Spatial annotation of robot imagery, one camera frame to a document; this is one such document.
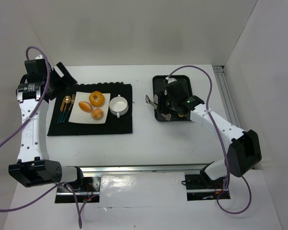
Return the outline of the metal serving tongs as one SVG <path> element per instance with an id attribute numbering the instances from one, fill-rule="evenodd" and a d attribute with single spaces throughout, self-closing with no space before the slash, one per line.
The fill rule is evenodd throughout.
<path id="1" fill-rule="evenodd" d="M 153 107 L 154 110 L 157 112 L 157 114 L 163 116 L 166 121 L 170 121 L 170 120 L 171 120 L 171 114 L 163 114 L 163 113 L 160 113 L 160 112 L 157 111 L 157 104 L 155 104 L 154 102 L 152 102 L 148 95 L 145 96 L 145 102 L 146 102 L 147 104 L 152 105 L 152 107 Z"/>

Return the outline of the orange round bun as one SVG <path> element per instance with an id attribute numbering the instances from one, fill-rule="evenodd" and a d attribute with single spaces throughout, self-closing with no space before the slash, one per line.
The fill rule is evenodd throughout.
<path id="1" fill-rule="evenodd" d="M 84 112 L 90 113 L 90 112 L 92 112 L 92 110 L 93 110 L 93 107 L 92 107 L 92 105 L 91 105 L 89 102 L 80 101 L 80 102 L 78 103 L 78 105 L 79 105 L 80 109 L 81 109 L 82 111 L 84 111 Z"/>

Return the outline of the orange ring donut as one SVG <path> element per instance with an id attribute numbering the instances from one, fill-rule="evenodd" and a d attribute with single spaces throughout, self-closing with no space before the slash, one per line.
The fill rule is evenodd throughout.
<path id="1" fill-rule="evenodd" d="M 105 97 L 99 91 L 94 91 L 89 95 L 89 102 L 93 107 L 101 107 L 104 104 Z"/>

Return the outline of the pale small round bun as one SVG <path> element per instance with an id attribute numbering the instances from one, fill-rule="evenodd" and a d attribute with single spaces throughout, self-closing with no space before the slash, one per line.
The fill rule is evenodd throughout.
<path id="1" fill-rule="evenodd" d="M 100 120 L 103 118 L 103 110 L 100 108 L 96 108 L 91 112 L 91 117 L 95 120 Z"/>

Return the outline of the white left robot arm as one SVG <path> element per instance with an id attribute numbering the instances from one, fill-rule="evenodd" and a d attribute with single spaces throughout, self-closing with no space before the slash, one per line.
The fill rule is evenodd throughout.
<path id="1" fill-rule="evenodd" d="M 16 89 L 24 127 L 17 162 L 9 165 L 9 175 L 24 187 L 67 182 L 79 190 L 84 177 L 81 169 L 50 160 L 46 145 L 49 101 L 77 82 L 62 63 L 57 64 L 61 77 L 42 56 L 26 60 L 24 65 L 27 73 Z"/>

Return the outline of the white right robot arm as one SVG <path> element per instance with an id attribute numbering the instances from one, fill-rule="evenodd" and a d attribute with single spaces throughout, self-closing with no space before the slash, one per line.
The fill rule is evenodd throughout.
<path id="1" fill-rule="evenodd" d="M 201 98 L 191 95 L 183 84 L 177 79 L 159 81 L 159 90 L 154 95 L 158 101 L 156 112 L 165 119 L 173 114 L 183 116 L 221 141 L 225 157 L 202 168 L 200 175 L 204 182 L 210 183 L 230 174 L 242 177 L 262 160 L 257 133 L 231 124 L 212 111 Z"/>

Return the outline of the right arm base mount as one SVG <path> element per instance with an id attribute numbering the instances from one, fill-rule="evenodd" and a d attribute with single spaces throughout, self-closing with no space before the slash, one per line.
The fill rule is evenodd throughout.
<path id="1" fill-rule="evenodd" d="M 208 176 L 198 174 L 186 174 L 181 182 L 186 188 L 187 201 L 216 200 L 219 194 L 224 193 L 221 199 L 230 199 L 228 190 L 223 187 L 225 177 L 211 180 Z"/>

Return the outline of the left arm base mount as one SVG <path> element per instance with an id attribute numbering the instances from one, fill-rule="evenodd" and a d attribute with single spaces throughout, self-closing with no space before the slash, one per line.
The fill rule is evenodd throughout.
<path id="1" fill-rule="evenodd" d="M 74 188 L 78 203 L 99 203 L 100 201 L 101 174 L 85 175 L 82 184 Z M 71 188 L 64 185 L 57 189 L 56 204 L 75 203 Z"/>

